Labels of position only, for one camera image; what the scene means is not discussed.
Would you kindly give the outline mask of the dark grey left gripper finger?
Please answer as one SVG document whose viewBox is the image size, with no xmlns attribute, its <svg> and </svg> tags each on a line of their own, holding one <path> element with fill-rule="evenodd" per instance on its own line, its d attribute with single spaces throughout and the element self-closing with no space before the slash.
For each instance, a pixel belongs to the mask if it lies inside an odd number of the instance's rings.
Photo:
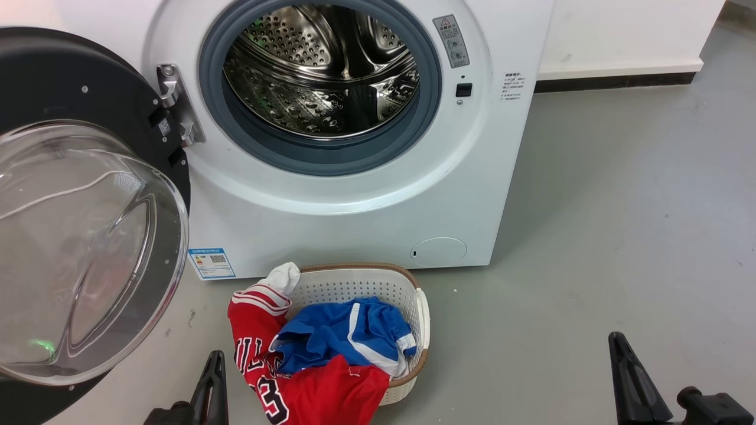
<svg viewBox="0 0 756 425">
<path fill-rule="evenodd" d="M 225 356 L 222 351 L 213 351 L 208 356 L 190 406 L 189 424 L 229 424 Z"/>
</svg>

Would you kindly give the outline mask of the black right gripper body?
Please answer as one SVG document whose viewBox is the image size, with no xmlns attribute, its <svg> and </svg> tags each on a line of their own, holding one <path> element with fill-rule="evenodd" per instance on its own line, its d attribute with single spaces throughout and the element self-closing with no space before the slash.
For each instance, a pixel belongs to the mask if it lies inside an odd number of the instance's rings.
<svg viewBox="0 0 756 425">
<path fill-rule="evenodd" d="M 754 416 L 727 393 L 704 395 L 696 387 L 686 387 L 677 403 L 686 411 L 683 424 L 754 423 Z"/>
</svg>

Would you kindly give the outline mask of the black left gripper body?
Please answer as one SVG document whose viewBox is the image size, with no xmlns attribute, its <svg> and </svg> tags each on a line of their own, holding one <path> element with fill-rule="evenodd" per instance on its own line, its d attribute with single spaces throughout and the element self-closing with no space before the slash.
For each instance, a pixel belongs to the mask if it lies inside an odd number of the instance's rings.
<svg viewBox="0 0 756 425">
<path fill-rule="evenodd" d="M 144 420 L 144 425 L 191 424 L 192 420 L 192 405 L 178 401 L 170 408 L 153 408 Z"/>
</svg>

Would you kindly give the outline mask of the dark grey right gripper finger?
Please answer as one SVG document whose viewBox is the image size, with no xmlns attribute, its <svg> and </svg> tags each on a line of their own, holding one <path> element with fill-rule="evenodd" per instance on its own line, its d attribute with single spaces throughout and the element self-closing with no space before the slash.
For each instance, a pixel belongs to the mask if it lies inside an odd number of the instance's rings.
<svg viewBox="0 0 756 425">
<path fill-rule="evenodd" d="M 669 423 L 673 414 L 621 332 L 608 336 L 618 424 Z"/>
</svg>

